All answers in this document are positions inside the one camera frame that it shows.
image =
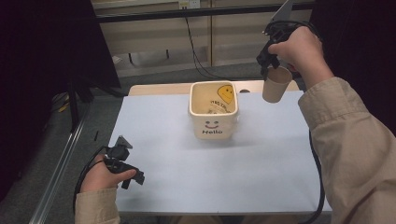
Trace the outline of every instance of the brown cup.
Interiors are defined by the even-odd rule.
[[[277,69],[269,67],[268,77],[264,81],[262,89],[262,98],[268,103],[279,102],[291,80],[292,75],[287,68],[281,66]]]

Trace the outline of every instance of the yellow smiley face sticker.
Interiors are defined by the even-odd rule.
[[[229,104],[233,100],[233,86],[225,85],[218,89],[218,95],[225,103]]]

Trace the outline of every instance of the power outlet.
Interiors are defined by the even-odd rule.
[[[178,1],[178,9],[188,9],[190,8],[189,0]]]
[[[189,8],[200,8],[201,1],[200,0],[190,0],[190,7]]]

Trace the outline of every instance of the smiley face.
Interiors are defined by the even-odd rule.
[[[230,104],[233,100],[233,86],[225,85],[218,89],[218,95],[225,103]]]
[[[210,124],[210,121],[205,122],[205,127],[207,129],[217,129],[219,127],[219,122],[214,121],[213,124]]]

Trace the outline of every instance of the table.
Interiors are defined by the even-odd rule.
[[[238,131],[230,140],[209,141],[193,135],[187,115],[190,85],[134,86],[132,96],[124,98],[109,145],[122,134],[134,146],[126,162],[145,172],[146,181],[143,186],[132,182],[130,189],[118,189],[119,211],[314,212],[319,180],[308,128],[297,106],[302,92],[287,91],[279,103],[269,104],[262,99],[262,81],[235,83],[238,90],[255,91],[238,94]],[[327,202],[323,211],[331,211]]]

